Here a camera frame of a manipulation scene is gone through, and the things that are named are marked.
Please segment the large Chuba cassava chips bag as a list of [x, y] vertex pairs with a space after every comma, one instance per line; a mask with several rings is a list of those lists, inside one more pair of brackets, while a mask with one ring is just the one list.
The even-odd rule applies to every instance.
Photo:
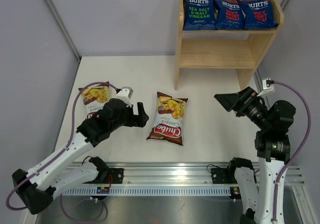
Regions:
[[154, 122], [147, 139], [163, 140], [182, 146], [187, 102], [187, 98], [174, 98], [157, 92]]

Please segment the blue Burts chilli bag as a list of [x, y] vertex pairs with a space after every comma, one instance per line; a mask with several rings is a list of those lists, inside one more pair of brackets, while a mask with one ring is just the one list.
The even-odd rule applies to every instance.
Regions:
[[237, 0], [244, 15], [245, 29], [276, 28], [271, 0]]
[[243, 30], [245, 18], [237, 0], [214, 0], [217, 30]]

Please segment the blue Burts sea salt bag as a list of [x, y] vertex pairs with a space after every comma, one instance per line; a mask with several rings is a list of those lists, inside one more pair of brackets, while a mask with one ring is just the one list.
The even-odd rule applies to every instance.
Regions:
[[216, 30], [215, 0], [186, 2], [183, 31]]

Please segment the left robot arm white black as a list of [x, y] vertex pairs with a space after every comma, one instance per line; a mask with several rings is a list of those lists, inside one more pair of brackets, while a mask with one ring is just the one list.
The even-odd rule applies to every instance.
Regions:
[[65, 191], [86, 182], [103, 183], [109, 180], [109, 167], [99, 157], [91, 158], [82, 166], [64, 170], [81, 155], [91, 151], [121, 126], [143, 128], [149, 116], [143, 103], [133, 106], [112, 98], [103, 109], [84, 120], [72, 139], [33, 168], [16, 170], [12, 174], [14, 190], [33, 215], [44, 211], [53, 200]]

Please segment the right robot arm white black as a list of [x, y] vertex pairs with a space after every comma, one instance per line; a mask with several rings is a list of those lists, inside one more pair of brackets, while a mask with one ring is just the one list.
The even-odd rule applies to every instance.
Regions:
[[259, 182], [251, 160], [233, 158], [223, 169], [230, 181], [240, 189], [243, 213], [242, 224], [282, 224], [284, 182], [291, 146], [287, 135], [294, 122], [296, 108], [278, 100], [270, 109], [263, 98], [250, 87], [238, 93], [216, 94], [215, 99], [237, 117], [248, 117], [259, 127], [254, 146], [259, 163]]

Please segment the left Chuba cassava chips bag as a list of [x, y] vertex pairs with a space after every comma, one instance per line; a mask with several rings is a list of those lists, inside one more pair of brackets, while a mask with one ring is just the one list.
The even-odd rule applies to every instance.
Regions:
[[91, 118], [97, 111], [103, 109], [104, 105], [110, 100], [110, 83], [106, 82], [100, 85], [86, 88], [81, 92], [82, 88], [78, 88], [81, 92], [85, 108], [85, 119]]

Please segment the wooden two-tier shelf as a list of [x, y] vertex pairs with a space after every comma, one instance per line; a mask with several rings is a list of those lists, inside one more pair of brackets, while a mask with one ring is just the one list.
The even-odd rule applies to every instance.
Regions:
[[178, 27], [175, 49], [174, 88], [178, 89], [182, 68], [235, 69], [239, 87], [244, 89], [284, 24], [284, 12], [278, 0], [271, 0], [278, 26], [256, 30], [200, 30], [203, 38], [184, 38], [186, 15], [184, 0], [178, 0]]

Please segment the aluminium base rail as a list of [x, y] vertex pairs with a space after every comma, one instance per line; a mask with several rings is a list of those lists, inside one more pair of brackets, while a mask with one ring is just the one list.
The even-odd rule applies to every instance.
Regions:
[[[74, 162], [64, 171], [80, 166]], [[64, 196], [238, 196], [238, 183], [214, 184], [212, 164], [208, 163], [108, 163], [109, 180], [86, 182], [64, 193]], [[227, 163], [214, 165], [226, 168]]]

